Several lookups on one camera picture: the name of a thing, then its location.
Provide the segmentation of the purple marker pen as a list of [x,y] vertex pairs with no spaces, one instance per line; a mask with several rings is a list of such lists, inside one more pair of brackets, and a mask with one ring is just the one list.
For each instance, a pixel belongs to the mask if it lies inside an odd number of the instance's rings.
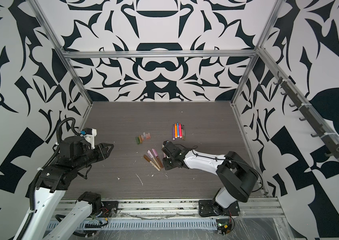
[[177,137],[176,126],[173,125],[173,126],[172,126],[172,139],[175,140],[176,137]]

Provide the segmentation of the orange highlighter pen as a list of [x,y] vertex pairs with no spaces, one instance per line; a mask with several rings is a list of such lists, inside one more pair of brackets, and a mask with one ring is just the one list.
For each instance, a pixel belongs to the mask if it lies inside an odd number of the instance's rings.
[[176,138],[176,124],[174,124],[174,139],[177,139]]

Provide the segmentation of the blue highlighter pen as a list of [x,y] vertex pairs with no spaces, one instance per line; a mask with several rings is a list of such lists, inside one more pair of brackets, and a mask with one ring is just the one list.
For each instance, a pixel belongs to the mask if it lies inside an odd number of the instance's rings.
[[176,123],[176,138],[180,137],[179,123]]

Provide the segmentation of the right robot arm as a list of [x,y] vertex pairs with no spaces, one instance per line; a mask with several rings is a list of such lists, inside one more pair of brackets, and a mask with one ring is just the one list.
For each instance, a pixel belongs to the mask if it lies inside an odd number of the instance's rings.
[[161,150],[166,155],[163,159],[166,170],[196,169],[219,177],[223,187],[211,201],[199,202],[199,215],[202,217],[222,216],[237,211],[237,203],[248,201],[261,178],[256,169],[232,151],[226,155],[211,155],[182,145],[178,147],[170,141],[163,142]]

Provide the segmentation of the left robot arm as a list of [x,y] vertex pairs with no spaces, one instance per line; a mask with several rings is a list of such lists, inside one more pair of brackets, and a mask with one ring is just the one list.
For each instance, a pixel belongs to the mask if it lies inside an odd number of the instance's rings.
[[87,179],[80,171],[91,170],[92,165],[106,160],[113,144],[95,143],[96,129],[85,128],[77,132],[75,119],[66,118],[58,123],[56,149],[41,167],[29,187],[29,209],[14,239],[67,240],[88,217],[97,218],[104,208],[101,196],[84,192],[65,217],[58,217],[58,225],[48,234],[45,231],[60,200],[76,177]]

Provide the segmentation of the pink cap brown pen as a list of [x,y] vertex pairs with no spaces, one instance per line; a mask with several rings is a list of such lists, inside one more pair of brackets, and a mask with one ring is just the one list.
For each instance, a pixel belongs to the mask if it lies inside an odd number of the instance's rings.
[[153,153],[153,155],[154,155],[156,161],[158,162],[159,166],[163,169],[164,166],[163,166],[163,164],[162,164],[162,162],[161,162],[161,160],[160,160],[160,158],[159,158],[159,156],[158,156],[157,151],[156,151],[155,149],[152,149],[152,153]]

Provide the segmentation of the light pink cap pen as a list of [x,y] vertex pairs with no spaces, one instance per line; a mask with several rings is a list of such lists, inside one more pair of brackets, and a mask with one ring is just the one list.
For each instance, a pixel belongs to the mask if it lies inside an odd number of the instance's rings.
[[154,157],[154,155],[152,154],[152,152],[150,150],[147,151],[148,156],[151,158],[151,160],[153,161],[153,163],[159,168],[159,170],[161,169],[160,164],[157,162],[156,158]]

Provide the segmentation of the green circuit board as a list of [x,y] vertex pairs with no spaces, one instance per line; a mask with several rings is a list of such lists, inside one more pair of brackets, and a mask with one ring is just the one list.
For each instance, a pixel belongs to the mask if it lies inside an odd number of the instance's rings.
[[220,235],[227,235],[235,227],[235,221],[230,218],[226,220],[217,220],[217,233]]

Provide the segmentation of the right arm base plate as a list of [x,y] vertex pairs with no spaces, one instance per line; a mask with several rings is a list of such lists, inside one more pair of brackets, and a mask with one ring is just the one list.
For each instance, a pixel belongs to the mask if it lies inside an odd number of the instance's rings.
[[203,218],[215,216],[238,216],[240,207],[238,201],[232,203],[228,208],[223,208],[213,200],[199,200],[199,215]]

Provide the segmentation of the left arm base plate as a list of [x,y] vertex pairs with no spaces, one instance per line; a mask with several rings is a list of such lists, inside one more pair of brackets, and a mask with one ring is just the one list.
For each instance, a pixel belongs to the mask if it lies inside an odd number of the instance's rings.
[[97,217],[109,218],[114,216],[118,212],[118,203],[118,201],[102,201]]

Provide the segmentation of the aluminium front rail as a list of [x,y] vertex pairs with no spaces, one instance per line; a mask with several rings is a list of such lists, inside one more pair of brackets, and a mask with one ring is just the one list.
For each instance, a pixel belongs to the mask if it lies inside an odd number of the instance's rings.
[[[199,215],[199,199],[120,199],[118,212],[109,218],[87,217],[93,222],[105,220],[163,220],[163,219],[203,219]],[[246,203],[238,203],[240,212],[232,218],[240,219],[281,219],[285,213],[277,198],[250,198]],[[228,219],[229,216],[207,217],[207,219]]]

